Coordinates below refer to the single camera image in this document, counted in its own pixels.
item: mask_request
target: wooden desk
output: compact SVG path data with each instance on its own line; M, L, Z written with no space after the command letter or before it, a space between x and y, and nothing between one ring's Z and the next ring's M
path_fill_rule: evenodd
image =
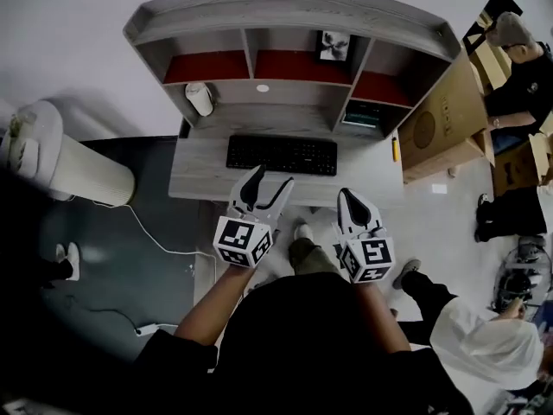
M296 185L289 205L335 208L341 188L352 188L377 208L401 206L404 179L401 160L393 161L391 139L372 141L331 133L315 106L267 105L263 117L252 105L221 105L178 140L171 170L169 195L197 200L228 201L232 185L245 173L226 167L228 138L234 133L317 137L338 144L338 175L306 176L269 172L259 189L268 201L282 181L293 176Z

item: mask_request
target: man in black shirt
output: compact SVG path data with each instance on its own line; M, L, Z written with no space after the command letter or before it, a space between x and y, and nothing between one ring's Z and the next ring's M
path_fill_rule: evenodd
M499 16L487 41L501 47L512 60L512 74L486 96L488 122L495 154L535 134L553 108L553 57L512 12Z
M472 413L434 351L411 352L377 285L345 281L305 224L289 259L295 276L256 288L238 307L255 270L230 265L175 335L158 330L135 361L142 394L155 386L163 394L156 401L167 404L176 375L190 400L215 367L212 378L226 386L266 387L273 406L292 399L291 407L304 401L313 409L335 399L342 410L360 405L368 413Z

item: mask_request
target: person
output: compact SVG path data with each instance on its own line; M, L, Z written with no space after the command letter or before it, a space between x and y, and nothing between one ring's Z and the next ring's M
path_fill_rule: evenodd
M151 377L164 392L160 380L173 371L189 391L214 367L214 378L244 389L283 381L289 389L278 399L294 404L338 399L343 407L345 391L349 402L375 413L379 406L389 413L472 413L435 353L411 352L377 285L343 279L306 224L294 235L295 276L254 289L234 310L255 270L230 265L174 335L152 335L134 362L137 382L148 382L145 394L152 394ZM214 343L223 329L217 361Z
M553 231L553 165L540 186L508 190L493 201L482 194L476 208L476 222L476 242Z
M553 57L549 46L534 40L519 16L501 14L486 33L512 61L511 77L484 98L493 150L497 155L539 131L553 108Z
M522 320L522 300L513 300L500 315L485 316L444 284L432 283L420 266L411 260L392 284L416 301L423 316L399 323L410 342L431 346L444 364L505 390L524 389L553 373L553 347L545 348L536 326Z

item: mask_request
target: keyboard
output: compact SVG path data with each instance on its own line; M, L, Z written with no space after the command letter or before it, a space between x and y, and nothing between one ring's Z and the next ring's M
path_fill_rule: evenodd
M228 142L226 167L335 176L338 147L330 140L311 138L233 135Z

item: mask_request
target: tiled floor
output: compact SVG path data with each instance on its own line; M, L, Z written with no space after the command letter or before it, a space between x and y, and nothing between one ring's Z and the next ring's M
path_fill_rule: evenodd
M414 257L423 262L422 271L437 283L444 283L475 308L491 302L496 271L502 258L516 245L514 238L493 239L489 243L474 242L474 210L478 196L493 191L489 163L484 159L460 167L455 179L445 173L405 187L404 207L380 211L389 234L394 239L397 266L379 284L391 307L399 310L400 320L416 320L420 312L415 302L403 292L391 288L391 281L403 264ZM219 214L224 208L211 203ZM311 214L306 207L288 207L279 221L281 234L269 254L258 267L252 284L264 281L270 274L292 275L287 260L287 245L292 225L298 216L313 228L315 239L327 253L333 253L336 242L331 222L336 213L321 209ZM194 277L194 302L213 283L212 261L197 259ZM475 413L485 409L496 389L486 382L448 370L455 384L467 395Z

